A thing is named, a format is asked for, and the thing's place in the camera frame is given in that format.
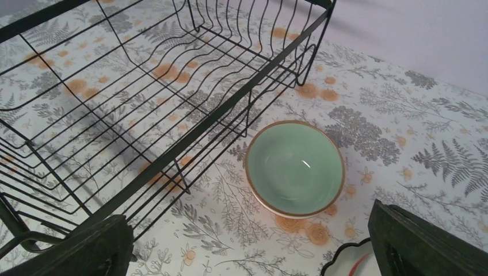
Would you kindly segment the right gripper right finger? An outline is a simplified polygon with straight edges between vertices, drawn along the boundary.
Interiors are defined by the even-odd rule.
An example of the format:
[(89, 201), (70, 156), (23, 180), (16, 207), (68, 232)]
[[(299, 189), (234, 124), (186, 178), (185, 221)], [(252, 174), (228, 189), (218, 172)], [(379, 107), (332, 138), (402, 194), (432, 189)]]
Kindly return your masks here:
[(487, 275), (487, 252), (375, 200), (368, 230), (381, 275)]

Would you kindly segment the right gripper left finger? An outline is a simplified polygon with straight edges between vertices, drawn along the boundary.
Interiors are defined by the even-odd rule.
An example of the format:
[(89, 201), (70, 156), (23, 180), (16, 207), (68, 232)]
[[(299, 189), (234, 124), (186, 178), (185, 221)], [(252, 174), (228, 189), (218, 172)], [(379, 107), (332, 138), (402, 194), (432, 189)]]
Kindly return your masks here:
[(28, 231), (1, 247), (1, 258), (28, 240), (52, 246), (1, 275), (126, 275), (134, 230), (124, 215), (116, 214), (67, 239)]

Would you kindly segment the white cylindrical bowl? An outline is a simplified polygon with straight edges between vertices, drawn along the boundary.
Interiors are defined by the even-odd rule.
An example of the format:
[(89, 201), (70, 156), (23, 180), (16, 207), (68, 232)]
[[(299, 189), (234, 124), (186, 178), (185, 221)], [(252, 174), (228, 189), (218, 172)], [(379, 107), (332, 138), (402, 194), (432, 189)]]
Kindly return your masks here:
[(371, 239), (359, 243), (345, 243), (321, 270), (322, 276), (380, 276)]

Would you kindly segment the mint green bowl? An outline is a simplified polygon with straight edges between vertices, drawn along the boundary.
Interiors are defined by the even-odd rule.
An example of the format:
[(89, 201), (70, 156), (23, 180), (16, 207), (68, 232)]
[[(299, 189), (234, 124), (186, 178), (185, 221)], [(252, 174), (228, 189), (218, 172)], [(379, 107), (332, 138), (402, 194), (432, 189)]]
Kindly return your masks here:
[(244, 168), (256, 200), (291, 219), (325, 211), (338, 199), (346, 178), (343, 156), (331, 138), (298, 120), (262, 128), (247, 148)]

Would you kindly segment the black wire dish rack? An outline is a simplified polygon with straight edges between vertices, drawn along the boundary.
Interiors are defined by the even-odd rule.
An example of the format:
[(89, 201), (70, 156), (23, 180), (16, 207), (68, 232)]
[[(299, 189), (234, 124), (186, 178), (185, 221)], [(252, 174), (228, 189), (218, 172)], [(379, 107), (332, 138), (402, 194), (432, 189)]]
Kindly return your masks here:
[(42, 1), (1, 21), (5, 252), (113, 214), (140, 239), (169, 210), (225, 255), (268, 236), (224, 156), (304, 90), (334, 1)]

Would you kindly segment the floral table mat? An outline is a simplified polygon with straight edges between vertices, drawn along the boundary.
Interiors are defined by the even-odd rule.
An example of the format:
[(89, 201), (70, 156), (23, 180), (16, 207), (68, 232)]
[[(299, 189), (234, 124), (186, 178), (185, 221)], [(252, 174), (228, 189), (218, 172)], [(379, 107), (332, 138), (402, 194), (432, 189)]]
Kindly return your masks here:
[(281, 218), (257, 201), (268, 236), (243, 247), (232, 234), (225, 255), (184, 235), (182, 210), (167, 211), (140, 239), (128, 275), (319, 275), (345, 243), (368, 237), (374, 200), (396, 204), (487, 250), (487, 98), (326, 40), (304, 90), (288, 89), (225, 158), (243, 175), (253, 137), (277, 121), (304, 121), (341, 151), (345, 183), (315, 217)]

